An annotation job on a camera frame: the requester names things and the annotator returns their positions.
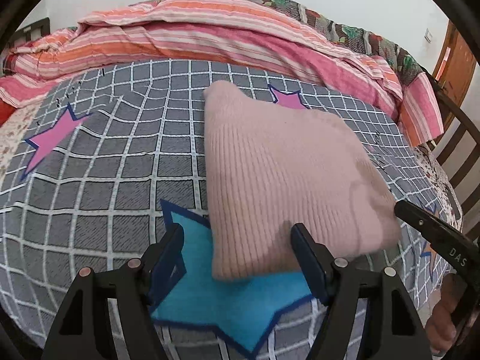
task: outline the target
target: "gray checkered bed sheet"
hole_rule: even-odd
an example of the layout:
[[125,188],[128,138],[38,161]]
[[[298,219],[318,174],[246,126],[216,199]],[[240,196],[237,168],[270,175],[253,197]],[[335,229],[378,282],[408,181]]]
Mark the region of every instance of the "gray checkered bed sheet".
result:
[[[0,190],[0,302],[40,346],[81,267],[117,268],[161,238],[160,198],[208,215],[203,90],[216,80],[231,81],[246,95],[268,102],[273,101],[268,84],[300,90],[307,107],[345,120],[397,199],[436,206],[445,218],[397,126],[360,100],[279,74],[208,61],[150,60],[92,71],[54,88],[25,135],[50,128],[68,103],[77,117],[96,111],[49,155],[62,165],[52,169],[52,162],[45,162],[20,181],[34,152],[23,142]],[[131,198],[138,193],[147,196],[147,204]],[[437,258],[430,277],[429,259],[420,257],[423,244],[420,234],[403,223],[396,247],[354,263],[376,271],[393,266],[418,309],[448,268]],[[126,358],[114,301],[110,311],[118,353]],[[305,358],[324,313],[313,300],[285,314],[258,358]],[[348,359],[356,357],[364,314],[360,300]],[[158,333],[173,359],[242,358],[212,333],[167,327],[158,327]]]

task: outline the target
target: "silver screw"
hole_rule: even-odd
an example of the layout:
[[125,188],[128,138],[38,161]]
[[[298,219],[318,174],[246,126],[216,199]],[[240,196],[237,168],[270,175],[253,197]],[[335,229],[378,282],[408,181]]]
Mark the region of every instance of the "silver screw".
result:
[[387,268],[385,268],[383,271],[387,276],[390,276],[392,278],[397,274],[396,270],[390,266],[387,266]]
[[347,265],[349,265],[349,262],[341,257],[336,258],[334,263],[339,268],[345,268]]
[[131,259],[128,261],[128,267],[132,269],[138,268],[141,263],[140,259]]
[[91,270],[89,267],[86,266],[86,267],[82,268],[82,269],[79,271],[78,274],[79,274],[81,277],[84,278],[84,277],[88,276],[90,273],[92,273],[92,270]]

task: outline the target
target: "pink and orange striped blanket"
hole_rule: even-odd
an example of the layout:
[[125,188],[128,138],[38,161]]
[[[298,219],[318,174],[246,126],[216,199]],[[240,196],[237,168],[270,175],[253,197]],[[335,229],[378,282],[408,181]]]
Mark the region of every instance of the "pink and orange striped blanket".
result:
[[44,98],[86,69],[148,57],[202,59],[262,68],[348,93],[384,111],[412,146],[443,132],[425,74],[402,88],[387,62],[329,42],[315,29],[244,0],[163,0],[92,12],[12,50],[0,97],[14,107]]

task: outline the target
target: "door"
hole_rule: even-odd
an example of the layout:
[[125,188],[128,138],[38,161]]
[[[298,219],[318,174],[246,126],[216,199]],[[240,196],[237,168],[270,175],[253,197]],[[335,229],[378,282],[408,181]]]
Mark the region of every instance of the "door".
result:
[[[448,97],[459,107],[469,90],[476,63],[477,61],[467,43],[450,21],[433,76]],[[441,103],[439,108],[442,115],[443,128],[446,131],[452,123],[454,116]]]

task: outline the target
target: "pink sweater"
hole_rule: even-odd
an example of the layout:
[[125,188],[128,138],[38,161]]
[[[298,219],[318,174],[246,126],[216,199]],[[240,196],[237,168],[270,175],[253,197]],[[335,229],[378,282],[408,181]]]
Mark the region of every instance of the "pink sweater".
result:
[[399,239],[395,199],[342,119],[253,100],[225,81],[205,99],[215,278],[297,270],[290,246],[297,222],[335,257]]

